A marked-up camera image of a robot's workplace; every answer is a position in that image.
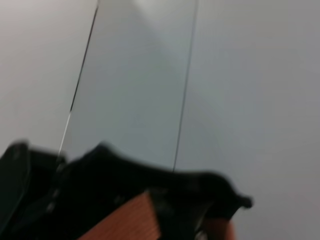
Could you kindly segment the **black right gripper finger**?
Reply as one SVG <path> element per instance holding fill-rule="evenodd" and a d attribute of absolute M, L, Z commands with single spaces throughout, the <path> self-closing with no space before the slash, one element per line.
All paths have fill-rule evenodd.
<path fill-rule="evenodd" d="M 0 238 L 53 212 L 67 163 L 56 152 L 16 141 L 0 157 Z"/>
<path fill-rule="evenodd" d="M 161 240 L 194 240 L 215 194 L 199 188 L 151 187 Z"/>

